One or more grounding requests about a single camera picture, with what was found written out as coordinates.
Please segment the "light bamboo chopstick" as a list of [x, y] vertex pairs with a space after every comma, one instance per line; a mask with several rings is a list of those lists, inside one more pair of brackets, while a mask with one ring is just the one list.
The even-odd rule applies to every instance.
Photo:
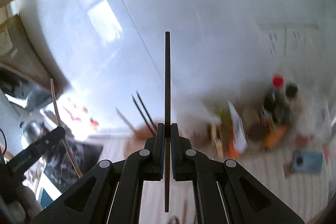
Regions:
[[128, 119], [120, 112], [120, 110], [118, 110], [118, 108], [116, 108], [116, 112], [117, 112], [117, 115], [122, 119], [122, 121], [124, 122], [124, 124], [126, 124], [128, 126], [128, 128], [130, 128], [130, 130], [135, 134], [136, 133], [136, 129], [130, 123], [130, 121], [128, 121]]

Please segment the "metal cooking pot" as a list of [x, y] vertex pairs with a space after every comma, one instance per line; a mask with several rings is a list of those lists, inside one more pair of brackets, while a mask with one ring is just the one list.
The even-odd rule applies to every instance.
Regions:
[[23, 147], [27, 147], [40, 139], [45, 130], [45, 124], [37, 120], [32, 120], [29, 123], [22, 121], [19, 126], [22, 132], [21, 144]]

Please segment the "beige cylindrical utensil holder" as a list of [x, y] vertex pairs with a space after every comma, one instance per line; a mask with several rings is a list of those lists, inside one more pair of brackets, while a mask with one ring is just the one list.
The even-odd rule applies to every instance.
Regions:
[[131, 135], [127, 138], [123, 146], [123, 156], [126, 159], [132, 153], [144, 149], [147, 139], [152, 138], [156, 134], [156, 127], [158, 123], [149, 122], [150, 127], [147, 124], [135, 128], [136, 133], [131, 131]]

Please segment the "blue smartphone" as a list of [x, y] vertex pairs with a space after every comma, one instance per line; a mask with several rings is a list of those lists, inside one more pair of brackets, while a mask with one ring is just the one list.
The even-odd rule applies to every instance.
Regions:
[[293, 173], [320, 174], [322, 167], [323, 155], [321, 153], [294, 151], [290, 167]]

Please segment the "dark range hood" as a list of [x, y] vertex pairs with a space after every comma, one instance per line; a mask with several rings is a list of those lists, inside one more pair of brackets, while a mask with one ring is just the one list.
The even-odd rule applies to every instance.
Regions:
[[1, 90], [11, 98], [25, 102], [23, 108], [29, 112], [40, 110], [52, 102], [50, 92], [5, 68], [1, 68]]

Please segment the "soy sauce bottle red cap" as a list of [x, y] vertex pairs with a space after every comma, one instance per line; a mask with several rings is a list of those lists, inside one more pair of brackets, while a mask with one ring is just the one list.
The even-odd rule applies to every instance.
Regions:
[[272, 86], [268, 89], [262, 103], [261, 116], [267, 129], [262, 145], [268, 151], [282, 141], [287, 130], [287, 126], [284, 124], [284, 78], [280, 74], [275, 74], [272, 77]]

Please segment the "dark cap bottle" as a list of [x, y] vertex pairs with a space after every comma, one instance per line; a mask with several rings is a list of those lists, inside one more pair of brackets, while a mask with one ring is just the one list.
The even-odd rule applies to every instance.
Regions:
[[294, 105], [298, 99], [298, 86], [293, 82], [286, 83], [281, 88], [280, 109], [283, 112], [282, 124], [290, 124], [293, 116]]

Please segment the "colourful wall stickers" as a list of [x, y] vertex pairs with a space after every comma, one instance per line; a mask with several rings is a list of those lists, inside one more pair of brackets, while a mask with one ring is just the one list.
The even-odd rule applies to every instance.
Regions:
[[88, 126], [91, 130], [97, 131], [99, 123], [89, 114], [88, 109], [76, 104], [70, 104], [63, 109], [70, 115], [72, 121], [80, 122], [81, 125]]

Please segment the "triple white wall socket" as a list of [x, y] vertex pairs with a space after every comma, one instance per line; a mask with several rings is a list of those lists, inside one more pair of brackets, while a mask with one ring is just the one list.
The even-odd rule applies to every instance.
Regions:
[[316, 24], [264, 23], [258, 25], [257, 43], [265, 55], [286, 58], [313, 48], [319, 35]]

